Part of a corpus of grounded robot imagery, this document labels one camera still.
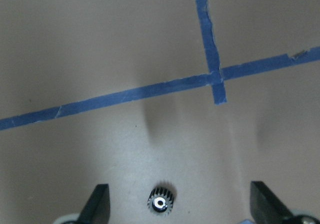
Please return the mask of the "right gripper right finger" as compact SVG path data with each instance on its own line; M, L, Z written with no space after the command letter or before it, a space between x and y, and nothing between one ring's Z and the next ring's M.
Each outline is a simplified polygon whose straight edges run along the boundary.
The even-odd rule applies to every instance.
M299 224L286 205L262 181L250 183L250 213L256 224Z

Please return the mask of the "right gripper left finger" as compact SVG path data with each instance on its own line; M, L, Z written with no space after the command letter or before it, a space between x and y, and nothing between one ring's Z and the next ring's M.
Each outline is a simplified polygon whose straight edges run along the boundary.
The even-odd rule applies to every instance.
M110 190L108 184L96 185L76 224L108 224L111 216Z

